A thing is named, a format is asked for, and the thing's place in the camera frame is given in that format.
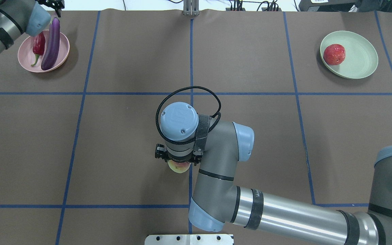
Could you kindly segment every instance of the pepper stem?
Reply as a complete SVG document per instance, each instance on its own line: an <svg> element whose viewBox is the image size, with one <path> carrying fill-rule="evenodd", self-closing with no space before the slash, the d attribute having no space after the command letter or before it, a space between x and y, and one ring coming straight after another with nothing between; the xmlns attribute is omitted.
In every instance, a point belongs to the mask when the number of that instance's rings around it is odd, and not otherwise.
<svg viewBox="0 0 392 245"><path fill-rule="evenodd" d="M36 54L36 62L34 62L34 64L32 64L31 67L33 67L37 64L37 60L39 60L39 56L40 56L40 54Z"/></svg>

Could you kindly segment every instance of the brown table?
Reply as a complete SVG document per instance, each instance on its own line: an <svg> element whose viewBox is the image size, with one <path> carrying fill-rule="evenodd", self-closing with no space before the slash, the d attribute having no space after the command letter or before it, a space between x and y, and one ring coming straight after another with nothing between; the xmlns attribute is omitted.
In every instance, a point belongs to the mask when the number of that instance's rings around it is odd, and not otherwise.
<svg viewBox="0 0 392 245"><path fill-rule="evenodd" d="M338 30L376 48L376 72L342 79L320 41ZM392 145L392 14L71 11L68 60L35 74L0 55L0 245L143 244L189 226L197 167L154 158L154 113L170 92L219 94L222 119L254 129L235 184L366 211L377 152ZM210 114L202 91L174 96ZM308 244L226 224L236 244Z"/></svg>

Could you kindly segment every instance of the green plate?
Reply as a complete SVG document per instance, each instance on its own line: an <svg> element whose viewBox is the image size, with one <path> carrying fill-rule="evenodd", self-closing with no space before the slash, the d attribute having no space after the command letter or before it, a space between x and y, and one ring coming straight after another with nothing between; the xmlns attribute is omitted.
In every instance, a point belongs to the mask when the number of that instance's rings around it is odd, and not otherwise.
<svg viewBox="0 0 392 245"><path fill-rule="evenodd" d="M332 44L340 44L346 50L346 59L339 65L328 65L323 59L325 49ZM363 36L350 31L328 34L320 44L320 57L331 72L347 79L366 78L378 67L375 47Z"/></svg>

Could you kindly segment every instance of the red pepper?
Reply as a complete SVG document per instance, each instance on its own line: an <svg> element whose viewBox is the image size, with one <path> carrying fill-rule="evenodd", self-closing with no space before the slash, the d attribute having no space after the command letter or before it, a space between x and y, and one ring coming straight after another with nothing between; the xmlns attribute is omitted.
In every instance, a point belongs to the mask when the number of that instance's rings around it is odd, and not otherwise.
<svg viewBox="0 0 392 245"><path fill-rule="evenodd" d="M31 66L35 66L39 56L45 53L45 35L43 32L34 37L33 43L33 53L36 55L36 62L34 62Z"/></svg>

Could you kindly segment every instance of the apple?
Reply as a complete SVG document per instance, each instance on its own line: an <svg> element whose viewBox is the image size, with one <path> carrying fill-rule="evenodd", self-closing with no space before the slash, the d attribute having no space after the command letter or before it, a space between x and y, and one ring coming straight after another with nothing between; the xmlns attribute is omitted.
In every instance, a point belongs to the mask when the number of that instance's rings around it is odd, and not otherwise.
<svg viewBox="0 0 392 245"><path fill-rule="evenodd" d="M172 160L168 160L167 161L170 169L173 170L173 172L182 174L183 172L187 171L187 169L190 168L190 164L189 162L185 162L185 163L177 163L175 161Z"/></svg>
<svg viewBox="0 0 392 245"><path fill-rule="evenodd" d="M339 65L346 59L346 50L342 45L329 45L323 52L323 59L328 65Z"/></svg>

